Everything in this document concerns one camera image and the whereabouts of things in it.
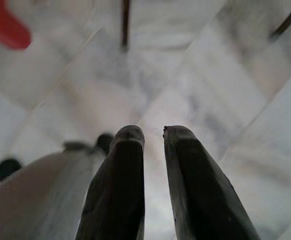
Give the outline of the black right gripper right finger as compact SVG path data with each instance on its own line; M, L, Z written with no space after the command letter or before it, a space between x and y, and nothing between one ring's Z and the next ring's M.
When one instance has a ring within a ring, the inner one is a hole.
M176 238L260 239L231 182L194 133L165 126L163 139Z

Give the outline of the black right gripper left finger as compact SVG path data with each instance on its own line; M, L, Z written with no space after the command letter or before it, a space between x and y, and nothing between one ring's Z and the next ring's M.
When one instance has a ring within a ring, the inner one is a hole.
M144 134L136 125L116 133L89 185L76 239L144 238L144 145Z

